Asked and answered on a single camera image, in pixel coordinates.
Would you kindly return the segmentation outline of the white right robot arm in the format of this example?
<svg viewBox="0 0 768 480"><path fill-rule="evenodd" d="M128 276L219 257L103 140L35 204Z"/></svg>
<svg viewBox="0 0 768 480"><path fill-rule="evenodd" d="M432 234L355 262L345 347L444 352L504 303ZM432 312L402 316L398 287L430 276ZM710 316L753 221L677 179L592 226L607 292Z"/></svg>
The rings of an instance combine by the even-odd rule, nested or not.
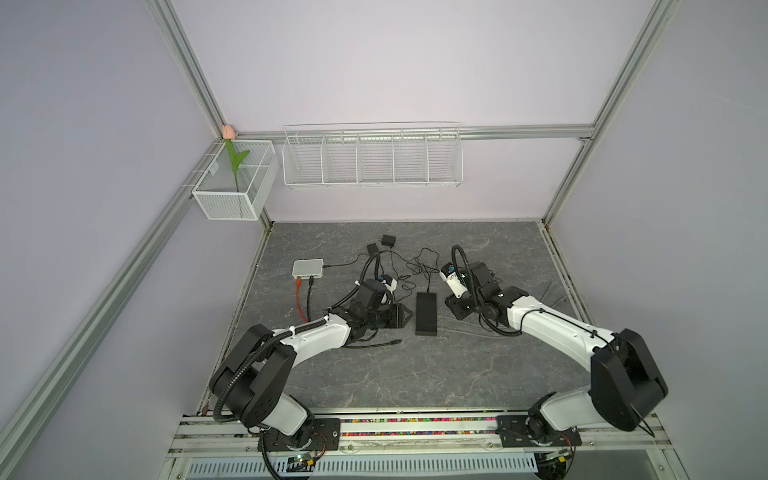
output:
<svg viewBox="0 0 768 480"><path fill-rule="evenodd" d="M503 287L482 262L470 262L455 245L440 270L453 315L471 314L481 327L508 338L534 337L560 351L590 376L588 384L541 397L527 412L522 433L545 445L579 427L607 423L631 432L668 396L669 389L643 337L614 332L557 311L528 292Z"/></svg>

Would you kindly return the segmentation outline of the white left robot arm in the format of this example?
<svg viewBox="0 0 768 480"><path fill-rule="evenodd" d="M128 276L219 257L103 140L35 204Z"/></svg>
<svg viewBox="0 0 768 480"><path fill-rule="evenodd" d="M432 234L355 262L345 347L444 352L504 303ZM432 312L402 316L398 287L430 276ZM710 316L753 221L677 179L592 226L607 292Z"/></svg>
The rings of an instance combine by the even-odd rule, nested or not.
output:
<svg viewBox="0 0 768 480"><path fill-rule="evenodd" d="M294 367L336 349L367 349L382 329L406 325L411 311L396 301L397 280L380 271L380 255L364 264L354 288L312 321L284 329L250 327L209 381L217 423L273 430L301 446L314 434L314 415L284 392Z"/></svg>

